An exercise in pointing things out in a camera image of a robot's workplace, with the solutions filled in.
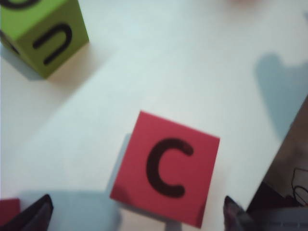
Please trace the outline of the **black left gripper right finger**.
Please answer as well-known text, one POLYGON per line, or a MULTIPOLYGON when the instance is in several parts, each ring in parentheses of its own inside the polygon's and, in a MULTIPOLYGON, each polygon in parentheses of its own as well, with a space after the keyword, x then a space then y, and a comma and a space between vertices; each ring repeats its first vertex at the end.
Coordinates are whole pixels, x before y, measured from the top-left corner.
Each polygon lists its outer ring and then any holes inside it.
POLYGON ((255 222, 250 215, 229 196, 224 199, 223 215, 225 231, 255 230, 255 222))

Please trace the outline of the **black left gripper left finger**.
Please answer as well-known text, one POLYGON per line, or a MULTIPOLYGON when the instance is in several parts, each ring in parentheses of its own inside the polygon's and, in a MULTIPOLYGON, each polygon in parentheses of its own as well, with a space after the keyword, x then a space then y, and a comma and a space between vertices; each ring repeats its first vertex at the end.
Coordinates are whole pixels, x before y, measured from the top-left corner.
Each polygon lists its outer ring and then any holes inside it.
POLYGON ((53 213, 49 194, 43 195, 31 206, 4 224, 5 231, 46 231, 53 213))

